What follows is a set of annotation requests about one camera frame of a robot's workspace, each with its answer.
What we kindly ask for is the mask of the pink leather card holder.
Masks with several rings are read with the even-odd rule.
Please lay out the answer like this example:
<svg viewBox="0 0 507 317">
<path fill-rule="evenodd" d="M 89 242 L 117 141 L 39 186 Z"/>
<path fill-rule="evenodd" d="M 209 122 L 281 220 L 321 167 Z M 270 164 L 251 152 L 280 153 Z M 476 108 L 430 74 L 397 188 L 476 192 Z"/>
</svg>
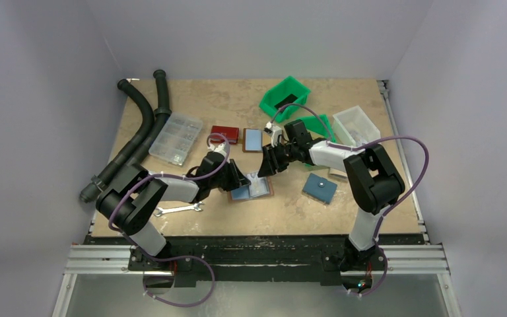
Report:
<svg viewBox="0 0 507 317">
<path fill-rule="evenodd" d="M 229 202 L 248 201 L 252 199 L 261 199 L 274 195 L 273 185 L 269 177 L 258 177 L 257 172 L 246 174 L 250 184 L 232 190 L 228 199 Z"/>
</svg>

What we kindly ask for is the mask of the black VIP card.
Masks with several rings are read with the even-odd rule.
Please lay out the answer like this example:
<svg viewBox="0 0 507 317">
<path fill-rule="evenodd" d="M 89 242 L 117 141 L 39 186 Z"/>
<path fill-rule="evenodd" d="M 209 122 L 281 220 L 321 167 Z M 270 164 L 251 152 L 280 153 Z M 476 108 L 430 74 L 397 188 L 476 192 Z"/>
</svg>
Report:
<svg viewBox="0 0 507 317">
<path fill-rule="evenodd" d="M 284 105 L 295 103 L 295 101 L 298 99 L 298 97 L 294 94 L 289 94 L 288 96 L 284 97 L 281 101 L 276 103 L 275 108 L 279 109 Z"/>
</svg>

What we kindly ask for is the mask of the silver VIP card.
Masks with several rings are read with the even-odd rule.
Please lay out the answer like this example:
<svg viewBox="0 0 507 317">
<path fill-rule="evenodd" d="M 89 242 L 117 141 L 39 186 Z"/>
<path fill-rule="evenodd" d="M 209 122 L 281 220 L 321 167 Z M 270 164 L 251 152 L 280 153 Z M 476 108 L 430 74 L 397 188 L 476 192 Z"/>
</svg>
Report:
<svg viewBox="0 0 507 317">
<path fill-rule="evenodd" d="M 355 147 L 360 147 L 368 143 L 368 138 L 366 137 L 366 134 L 356 129 L 349 130 L 349 135 L 353 139 Z"/>
</svg>

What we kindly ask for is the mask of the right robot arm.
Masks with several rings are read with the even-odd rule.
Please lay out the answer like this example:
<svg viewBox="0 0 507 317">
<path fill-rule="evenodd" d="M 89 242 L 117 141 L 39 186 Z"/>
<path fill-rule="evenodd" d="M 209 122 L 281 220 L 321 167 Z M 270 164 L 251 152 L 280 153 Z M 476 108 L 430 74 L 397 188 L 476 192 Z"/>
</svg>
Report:
<svg viewBox="0 0 507 317">
<path fill-rule="evenodd" d="M 263 130 L 271 142 L 262 148 L 263 158 L 257 175 L 276 175 L 292 162 L 345 172 L 358 205 L 347 246 L 358 252 L 375 247 L 380 217 L 405 192 L 403 178 L 387 151 L 376 142 L 350 148 L 324 138 L 314 139 L 301 120 L 288 123 L 284 128 L 267 122 Z"/>
</svg>

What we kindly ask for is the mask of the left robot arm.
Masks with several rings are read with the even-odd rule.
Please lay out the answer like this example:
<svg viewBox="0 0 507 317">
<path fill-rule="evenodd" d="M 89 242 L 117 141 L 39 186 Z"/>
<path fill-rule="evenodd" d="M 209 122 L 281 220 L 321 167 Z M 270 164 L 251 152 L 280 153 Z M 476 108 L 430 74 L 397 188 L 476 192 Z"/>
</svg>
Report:
<svg viewBox="0 0 507 317">
<path fill-rule="evenodd" d="M 231 192 L 251 184 L 235 161 L 209 151 L 199 166 L 185 175 L 149 174 L 139 164 L 122 170 L 96 201 L 96 210 L 108 225 L 128 237 L 142 252 L 154 258 L 171 256 L 171 244 L 152 224 L 151 216 L 161 201 L 199 203 L 211 190 Z"/>
</svg>

